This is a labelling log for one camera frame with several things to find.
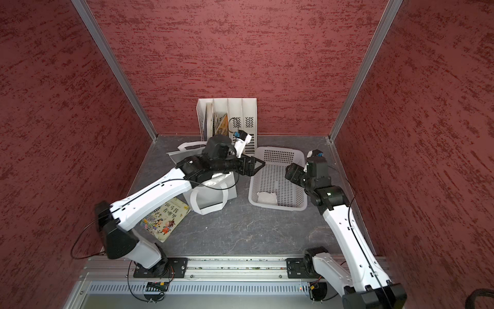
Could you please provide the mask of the white ice pack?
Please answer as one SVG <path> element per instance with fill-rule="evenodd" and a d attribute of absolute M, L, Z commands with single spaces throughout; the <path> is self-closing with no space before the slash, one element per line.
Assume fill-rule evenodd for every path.
<path fill-rule="evenodd" d="M 275 193 L 259 192 L 257 193 L 257 202 L 263 205 L 278 205 Z"/>

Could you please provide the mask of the white insulated delivery bag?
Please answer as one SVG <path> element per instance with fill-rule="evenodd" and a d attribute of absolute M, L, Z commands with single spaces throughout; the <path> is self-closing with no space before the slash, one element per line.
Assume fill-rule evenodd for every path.
<path fill-rule="evenodd" d="M 179 145 L 177 151 L 169 152 L 168 155 L 177 164 L 186 157 L 200 155 L 205 146 L 205 141 L 186 142 Z M 237 198 L 236 180 L 233 172 L 215 174 L 203 185 L 198 185 L 183 195 L 194 212 L 200 215 L 210 214 L 222 210 L 227 202 Z"/>

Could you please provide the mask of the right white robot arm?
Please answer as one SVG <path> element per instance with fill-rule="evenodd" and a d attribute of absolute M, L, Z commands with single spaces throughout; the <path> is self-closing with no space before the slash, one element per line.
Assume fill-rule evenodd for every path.
<path fill-rule="evenodd" d="M 404 308 L 407 293 L 393 283 L 378 263 L 362 235 L 351 202 L 342 188 L 333 185 L 323 153 L 310 151 L 306 165 L 291 164 L 285 178 L 301 187 L 331 228 L 346 260 L 337 264 L 323 248 L 311 248 L 304 259 L 312 273 L 322 277 L 342 298 L 344 308 Z"/>

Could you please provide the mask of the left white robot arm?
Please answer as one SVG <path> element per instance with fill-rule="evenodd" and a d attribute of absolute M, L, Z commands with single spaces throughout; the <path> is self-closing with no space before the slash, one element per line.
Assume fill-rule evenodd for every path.
<path fill-rule="evenodd" d="M 161 278 L 168 273 L 169 261 L 159 245 L 148 242 L 133 228 L 164 203 L 187 191 L 203 186 L 217 174 L 237 173 L 254 176 L 264 161 L 244 154 L 251 136 L 237 134 L 235 140 L 225 135 L 210 138 L 200 154 L 179 161 L 166 175 L 139 192 L 112 204 L 100 202 L 95 209 L 96 229 L 106 256 L 111 260 L 127 258 L 140 268 Z"/>

